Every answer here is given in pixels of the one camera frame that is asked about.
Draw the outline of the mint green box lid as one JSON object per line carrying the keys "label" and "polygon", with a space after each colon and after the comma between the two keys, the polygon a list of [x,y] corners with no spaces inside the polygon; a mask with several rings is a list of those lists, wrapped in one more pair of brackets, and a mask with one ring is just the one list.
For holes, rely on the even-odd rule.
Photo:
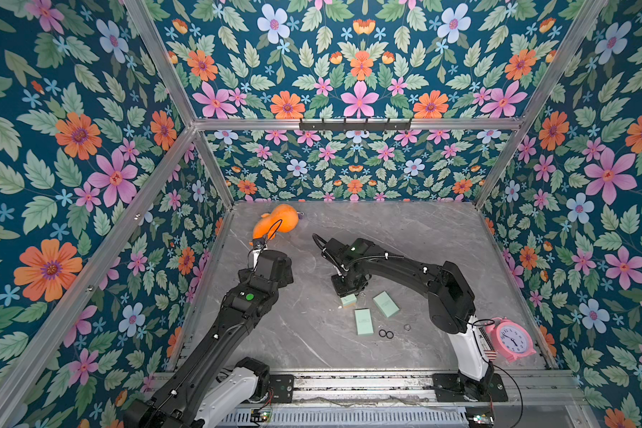
{"label": "mint green box lid", "polygon": [[372,335],[374,333],[370,309],[354,310],[354,317],[358,336]]}

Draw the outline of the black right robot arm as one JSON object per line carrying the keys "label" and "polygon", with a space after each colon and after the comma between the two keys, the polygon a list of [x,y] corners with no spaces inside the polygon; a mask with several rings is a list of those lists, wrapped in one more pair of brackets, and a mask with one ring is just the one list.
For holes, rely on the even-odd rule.
{"label": "black right robot arm", "polygon": [[485,321],[476,317],[474,291],[458,265],[413,260],[364,238],[352,244],[334,238],[326,241],[317,234],[312,239],[322,257],[335,267],[332,284],[339,297],[363,292],[377,276],[426,298],[430,321],[449,335],[457,356],[461,392],[471,399],[489,392],[495,374],[490,362],[494,349],[484,330]]}

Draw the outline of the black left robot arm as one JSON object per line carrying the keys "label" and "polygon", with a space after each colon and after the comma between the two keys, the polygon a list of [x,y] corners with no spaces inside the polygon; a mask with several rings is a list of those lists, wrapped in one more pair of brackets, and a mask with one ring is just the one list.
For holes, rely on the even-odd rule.
{"label": "black left robot arm", "polygon": [[183,366],[145,401],[134,401],[123,415],[126,427],[215,427],[246,401],[268,401],[270,368],[243,358],[222,381],[217,378],[243,340],[253,332],[294,281],[292,260],[264,250],[250,269],[238,271],[203,340]]}

